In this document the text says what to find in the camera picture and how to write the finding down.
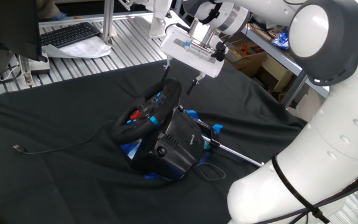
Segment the gaming steering wheel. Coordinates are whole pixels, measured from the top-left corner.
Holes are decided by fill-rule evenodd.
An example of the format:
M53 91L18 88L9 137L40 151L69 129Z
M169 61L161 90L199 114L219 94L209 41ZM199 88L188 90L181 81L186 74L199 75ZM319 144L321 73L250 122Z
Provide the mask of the gaming steering wheel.
M134 142L158 127L178 105L181 84L167 78L143 92L126 109L112 129L112 140L117 144Z

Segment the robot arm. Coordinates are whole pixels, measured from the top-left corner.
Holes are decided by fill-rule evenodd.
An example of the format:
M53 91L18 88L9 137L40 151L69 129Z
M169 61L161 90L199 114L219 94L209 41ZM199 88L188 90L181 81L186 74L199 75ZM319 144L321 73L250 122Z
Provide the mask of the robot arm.
M358 179L358 0L309 0L301 6L283 0L227 0L220 6L217 2L183 2L186 13L211 29L204 35L211 38L196 38L193 25L190 32L171 26L162 51L216 77L223 64L213 57L219 50L218 33L233 34L248 21L243 14L231 16L236 11L249 10L268 22L290 26L295 60L312 83L329 85L331 91L313 120L277 156L278 165L313 205L345 189ZM265 222L305 208L284 186L271 161L234 182L227 203L230 224ZM339 208L331 204L321 211L328 217Z

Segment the monitor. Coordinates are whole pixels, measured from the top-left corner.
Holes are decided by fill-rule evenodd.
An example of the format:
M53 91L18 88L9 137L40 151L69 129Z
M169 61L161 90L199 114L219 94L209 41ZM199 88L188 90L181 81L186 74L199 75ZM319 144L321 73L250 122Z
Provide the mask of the monitor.
M1 63L5 64L6 56L12 54L47 61L41 51L37 0L0 0Z

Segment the black cloth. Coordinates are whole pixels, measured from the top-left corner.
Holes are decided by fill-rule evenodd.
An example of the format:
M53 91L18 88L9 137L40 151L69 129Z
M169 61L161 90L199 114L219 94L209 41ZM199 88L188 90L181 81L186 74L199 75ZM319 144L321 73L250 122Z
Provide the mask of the black cloth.
M134 98L158 82L165 62L53 83L0 95L0 223L227 223L231 184L256 168L219 149L207 162L226 178L203 180L192 170L183 180L145 179L111 141L107 124L94 139L62 152L19 154L12 146L45 151L88 139L116 119ZM208 124L224 126L222 144L259 162L288 146L305 125L265 90L226 65L217 78L173 61L181 104Z

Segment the keyboard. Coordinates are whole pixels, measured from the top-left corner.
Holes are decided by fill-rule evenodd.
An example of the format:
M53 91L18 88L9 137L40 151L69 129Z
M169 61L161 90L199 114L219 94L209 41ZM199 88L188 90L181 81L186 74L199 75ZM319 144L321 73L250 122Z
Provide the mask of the keyboard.
M42 46L52 44L60 48L99 35L100 31L89 22L82 22L40 35Z

